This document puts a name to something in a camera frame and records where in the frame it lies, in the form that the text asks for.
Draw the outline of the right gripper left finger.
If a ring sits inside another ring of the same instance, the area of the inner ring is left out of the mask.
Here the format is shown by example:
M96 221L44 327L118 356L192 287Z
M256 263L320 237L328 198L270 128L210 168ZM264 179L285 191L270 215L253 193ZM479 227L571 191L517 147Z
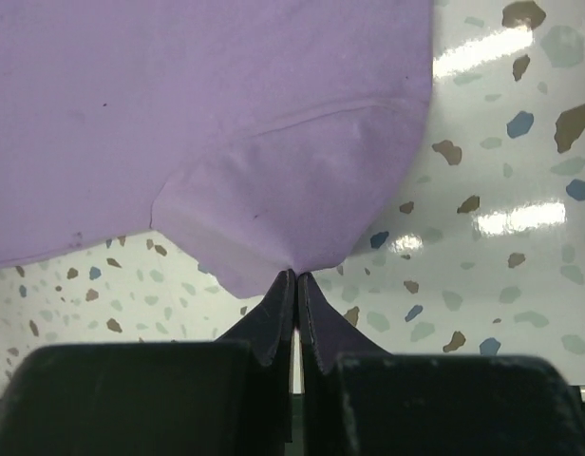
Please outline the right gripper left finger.
M0 398L0 455L281 455L295 276L212 342L46 346Z

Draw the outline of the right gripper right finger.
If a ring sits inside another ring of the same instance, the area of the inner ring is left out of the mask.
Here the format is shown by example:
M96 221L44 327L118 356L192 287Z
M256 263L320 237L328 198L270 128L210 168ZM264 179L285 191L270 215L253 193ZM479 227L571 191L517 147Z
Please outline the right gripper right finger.
M309 455L585 455L577 388L531 356L392 354L297 283Z

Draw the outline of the purple t shirt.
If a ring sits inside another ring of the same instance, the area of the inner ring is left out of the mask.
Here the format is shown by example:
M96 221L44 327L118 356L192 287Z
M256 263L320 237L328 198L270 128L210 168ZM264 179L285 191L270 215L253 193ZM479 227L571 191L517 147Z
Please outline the purple t shirt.
M429 1L0 1L0 268L155 230L233 295L341 263L421 147Z

